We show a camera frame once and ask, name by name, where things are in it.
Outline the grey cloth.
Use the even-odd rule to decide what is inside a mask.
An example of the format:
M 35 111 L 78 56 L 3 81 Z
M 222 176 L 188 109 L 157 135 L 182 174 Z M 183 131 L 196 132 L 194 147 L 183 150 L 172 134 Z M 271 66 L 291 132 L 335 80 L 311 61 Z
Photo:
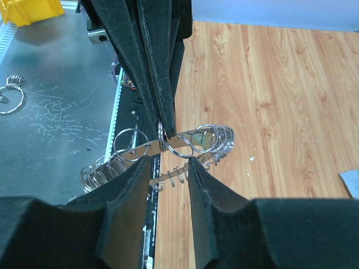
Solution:
M 350 170 L 339 173 L 344 185 L 354 199 L 359 199 L 359 170 Z

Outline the yellow plastic bin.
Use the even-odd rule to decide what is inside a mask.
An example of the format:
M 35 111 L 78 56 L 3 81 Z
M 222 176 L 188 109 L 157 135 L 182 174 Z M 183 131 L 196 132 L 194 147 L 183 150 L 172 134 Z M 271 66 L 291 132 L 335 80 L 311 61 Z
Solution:
M 1 17 L 18 27 L 65 13 L 59 0 L 1 0 Z

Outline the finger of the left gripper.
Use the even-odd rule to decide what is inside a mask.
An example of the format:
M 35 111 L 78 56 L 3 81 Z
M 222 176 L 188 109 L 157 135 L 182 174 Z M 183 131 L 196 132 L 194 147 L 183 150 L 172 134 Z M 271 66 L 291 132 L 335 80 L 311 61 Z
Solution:
M 175 136 L 174 96 L 185 48 L 179 1 L 138 1 L 137 7 L 158 118 L 167 136 Z
M 92 1 L 118 59 L 134 82 L 145 107 L 152 132 L 157 131 L 159 111 L 139 26 L 136 1 Z

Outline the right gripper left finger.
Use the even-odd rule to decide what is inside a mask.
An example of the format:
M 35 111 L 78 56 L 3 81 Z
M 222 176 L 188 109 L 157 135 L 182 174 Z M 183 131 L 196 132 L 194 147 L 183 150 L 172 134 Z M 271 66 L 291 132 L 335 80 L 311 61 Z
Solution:
M 2 268 L 137 268 L 150 158 L 66 205 L 1 198 Z

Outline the large loose keyring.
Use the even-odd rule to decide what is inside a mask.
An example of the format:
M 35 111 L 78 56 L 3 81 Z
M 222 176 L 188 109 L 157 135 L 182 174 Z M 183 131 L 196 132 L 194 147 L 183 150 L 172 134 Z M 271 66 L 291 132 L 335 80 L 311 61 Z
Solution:
M 9 75 L 1 86 L 1 115 L 9 115 L 20 110 L 25 104 L 25 92 L 22 89 L 24 78 L 20 75 Z

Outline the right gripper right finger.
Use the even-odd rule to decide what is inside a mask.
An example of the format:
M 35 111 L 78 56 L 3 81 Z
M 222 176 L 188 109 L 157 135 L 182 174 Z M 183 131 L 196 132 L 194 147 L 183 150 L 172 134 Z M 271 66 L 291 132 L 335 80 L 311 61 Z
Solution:
M 197 268 L 357 268 L 358 200 L 247 200 L 188 162 Z

